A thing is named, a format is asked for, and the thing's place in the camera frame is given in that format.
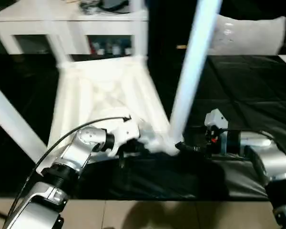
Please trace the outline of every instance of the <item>white table leg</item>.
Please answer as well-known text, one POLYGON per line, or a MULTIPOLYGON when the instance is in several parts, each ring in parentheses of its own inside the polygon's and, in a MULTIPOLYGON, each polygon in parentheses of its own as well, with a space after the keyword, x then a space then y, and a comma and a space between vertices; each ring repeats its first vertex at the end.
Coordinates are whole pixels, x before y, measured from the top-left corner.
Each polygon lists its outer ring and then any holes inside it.
POLYGON ((0 126, 36 163, 46 151, 46 145, 0 91, 0 126))

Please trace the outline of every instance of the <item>black tablecloth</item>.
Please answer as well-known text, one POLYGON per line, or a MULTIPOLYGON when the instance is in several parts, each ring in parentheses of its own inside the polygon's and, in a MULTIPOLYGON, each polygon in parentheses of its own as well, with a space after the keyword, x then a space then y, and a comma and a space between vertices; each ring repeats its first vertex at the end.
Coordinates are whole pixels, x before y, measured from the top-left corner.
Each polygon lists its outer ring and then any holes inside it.
MULTIPOLYGON (((171 65, 169 70, 159 67, 151 73, 169 116, 181 63, 167 64, 171 65)), ((197 133, 197 127, 203 125, 206 113, 215 108, 226 117, 230 128, 266 130, 286 148, 286 64, 276 56, 208 57, 184 133, 186 143, 201 142, 204 136, 197 133)), ((41 128, 39 125, 34 130, 38 133, 41 128)), ((27 156, 18 152, 15 158, 21 161, 27 156)), ((5 173, 10 172, 14 185, 0 184, 0 196, 14 196, 19 186, 15 177, 19 181, 23 179, 23 173, 17 176, 15 168, 22 168, 13 167, 12 170, 4 165, 1 168, 5 173)), ((89 165, 76 188, 75 197, 262 200, 266 199, 266 194, 248 161, 200 163, 189 155, 169 157, 160 153, 127 159, 124 169, 120 169, 117 161, 89 165)))

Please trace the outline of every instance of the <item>white pillow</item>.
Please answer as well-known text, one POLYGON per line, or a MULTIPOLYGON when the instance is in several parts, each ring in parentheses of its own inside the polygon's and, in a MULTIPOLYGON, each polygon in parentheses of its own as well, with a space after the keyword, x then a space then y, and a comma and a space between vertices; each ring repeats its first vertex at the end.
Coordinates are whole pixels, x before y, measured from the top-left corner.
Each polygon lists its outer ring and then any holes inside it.
POLYGON ((286 17, 246 21, 218 15, 209 55, 277 55, 285 31, 286 17))

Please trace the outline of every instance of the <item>black cable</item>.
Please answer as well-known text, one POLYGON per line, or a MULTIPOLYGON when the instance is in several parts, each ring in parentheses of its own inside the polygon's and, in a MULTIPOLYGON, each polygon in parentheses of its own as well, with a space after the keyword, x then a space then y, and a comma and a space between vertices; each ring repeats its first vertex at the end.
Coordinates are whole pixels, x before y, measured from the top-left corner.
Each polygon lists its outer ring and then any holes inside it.
POLYGON ((63 140, 65 139, 66 137, 68 137, 69 135, 71 135, 72 133, 74 133, 75 131, 83 128, 84 126, 87 126, 87 125, 90 125, 90 124, 93 124, 93 123, 97 123, 97 122, 101 122, 101 121, 105 121, 105 120, 110 120, 110 119, 123 119, 124 121, 127 121, 129 120, 130 118, 127 118, 127 117, 110 117, 110 118, 101 118, 101 119, 97 119, 97 120, 93 120, 93 121, 90 121, 90 122, 87 122, 87 123, 84 123, 80 126, 78 126, 77 128, 74 128, 72 129, 71 131, 69 131, 68 133, 66 133, 64 136, 62 136, 54 145, 52 145, 46 152, 45 154, 40 158, 40 160, 36 163, 34 169, 31 171, 31 174, 27 177, 24 185, 22 186, 20 192, 18 193, 17 197, 15 198, 10 210, 9 210, 9 213, 7 215, 7 218, 5 219, 5 222, 4 224, 6 223, 7 219, 12 215, 12 213, 14 212, 14 209, 25 189, 25 187, 27 186, 29 180, 31 179, 31 177, 34 175, 35 173, 35 170, 38 168, 38 166, 43 162, 43 160, 46 158, 47 155, 49 155, 49 153, 63 140))

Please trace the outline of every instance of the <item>white shelf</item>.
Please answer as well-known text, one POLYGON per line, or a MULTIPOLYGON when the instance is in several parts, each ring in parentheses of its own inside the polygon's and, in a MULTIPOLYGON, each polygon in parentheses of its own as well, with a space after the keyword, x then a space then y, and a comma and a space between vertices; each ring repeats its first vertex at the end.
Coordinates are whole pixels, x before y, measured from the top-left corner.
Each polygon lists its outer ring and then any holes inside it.
MULTIPOLYGON (((78 2, 66 3, 62 0, 44 0, 52 10, 55 21, 147 21, 147 10, 127 14, 113 14, 102 12, 95 15, 83 14, 78 2)), ((40 15, 33 0, 20 0, 0 11, 0 21, 41 21, 45 18, 40 15)))

